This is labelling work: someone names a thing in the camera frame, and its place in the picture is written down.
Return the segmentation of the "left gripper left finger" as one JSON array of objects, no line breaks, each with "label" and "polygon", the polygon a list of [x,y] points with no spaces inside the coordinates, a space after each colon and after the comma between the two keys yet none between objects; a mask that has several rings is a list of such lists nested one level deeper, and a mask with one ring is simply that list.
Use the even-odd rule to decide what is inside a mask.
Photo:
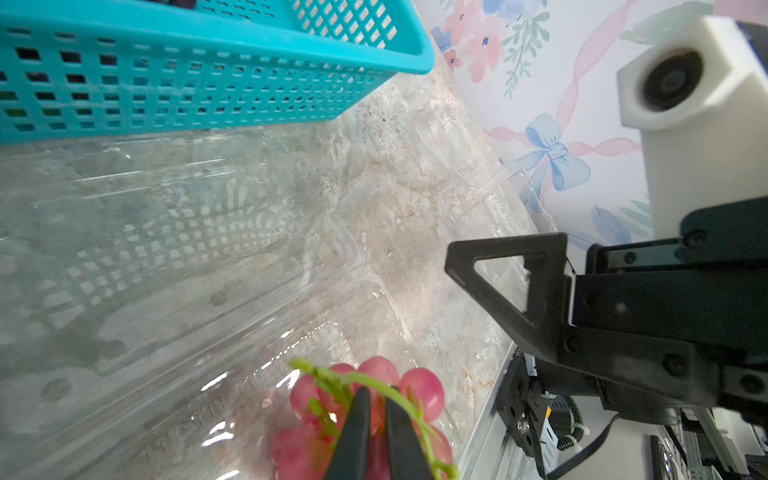
[{"label": "left gripper left finger", "polygon": [[324,480],[365,480],[371,424],[371,393],[360,387],[336,448],[323,477]]}]

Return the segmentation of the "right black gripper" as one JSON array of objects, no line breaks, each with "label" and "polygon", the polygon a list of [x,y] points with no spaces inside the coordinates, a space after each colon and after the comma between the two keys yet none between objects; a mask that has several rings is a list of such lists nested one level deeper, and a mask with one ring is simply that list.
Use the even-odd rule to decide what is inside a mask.
[{"label": "right black gripper", "polygon": [[767,201],[688,214],[677,237],[594,246],[572,323],[567,235],[455,241],[445,272],[524,352],[686,406],[767,416]]}]

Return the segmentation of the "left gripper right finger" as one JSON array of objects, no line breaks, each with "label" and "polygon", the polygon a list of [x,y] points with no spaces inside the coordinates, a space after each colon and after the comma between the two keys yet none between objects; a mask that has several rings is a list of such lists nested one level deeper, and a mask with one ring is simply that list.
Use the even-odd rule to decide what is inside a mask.
[{"label": "left gripper right finger", "polygon": [[387,452],[392,480],[434,480],[411,417],[394,400],[385,403]]}]

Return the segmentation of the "pink red grape bunch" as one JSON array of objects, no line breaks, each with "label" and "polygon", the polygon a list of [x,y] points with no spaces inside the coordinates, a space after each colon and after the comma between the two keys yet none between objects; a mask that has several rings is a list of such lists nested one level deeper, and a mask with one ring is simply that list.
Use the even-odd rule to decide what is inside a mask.
[{"label": "pink red grape bunch", "polygon": [[453,448],[435,426],[444,387],[426,368],[400,373],[374,356],[357,367],[289,363],[300,425],[280,430],[270,456],[278,479],[456,479]]}]

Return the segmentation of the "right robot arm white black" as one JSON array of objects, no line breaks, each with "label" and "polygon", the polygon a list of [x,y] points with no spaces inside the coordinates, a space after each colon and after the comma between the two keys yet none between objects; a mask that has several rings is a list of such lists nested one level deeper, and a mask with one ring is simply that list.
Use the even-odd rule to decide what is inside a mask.
[{"label": "right robot arm white black", "polygon": [[690,471],[740,456],[716,409],[767,425],[767,201],[688,214],[673,238],[589,248],[565,272],[563,233],[457,241],[446,273],[516,344],[494,400],[506,443],[544,479],[545,417],[558,396],[595,396],[623,420],[662,426]]}]

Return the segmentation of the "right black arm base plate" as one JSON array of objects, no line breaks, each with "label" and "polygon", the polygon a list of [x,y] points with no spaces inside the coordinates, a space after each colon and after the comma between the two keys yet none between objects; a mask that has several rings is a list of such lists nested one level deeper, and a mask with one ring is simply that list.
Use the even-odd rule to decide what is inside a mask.
[{"label": "right black arm base plate", "polygon": [[581,413],[566,394],[564,368],[516,349],[494,400],[507,433],[546,479],[551,461],[563,450],[580,448],[584,436]]}]

